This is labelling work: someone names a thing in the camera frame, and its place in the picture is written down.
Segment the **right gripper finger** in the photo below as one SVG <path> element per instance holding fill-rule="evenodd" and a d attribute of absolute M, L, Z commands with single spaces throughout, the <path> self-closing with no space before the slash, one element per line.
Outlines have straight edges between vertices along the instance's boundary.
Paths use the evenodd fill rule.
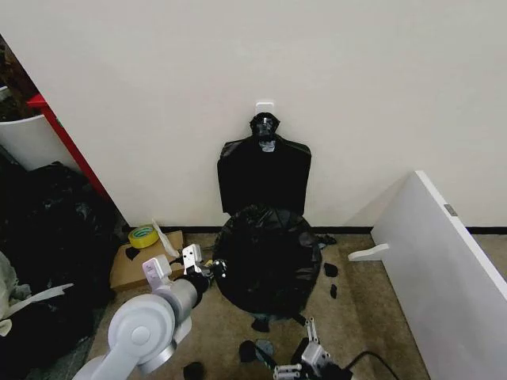
<path fill-rule="evenodd" d="M 302 369 L 303 368 L 300 363 L 275 366 L 273 370 L 273 379 L 274 380 L 300 379 Z"/>
<path fill-rule="evenodd" d="M 320 344 L 320 340 L 318 338 L 315 319 L 313 317 L 309 317 L 305 320 L 304 326 L 307 330 L 307 338 L 310 342 L 315 344 Z"/>

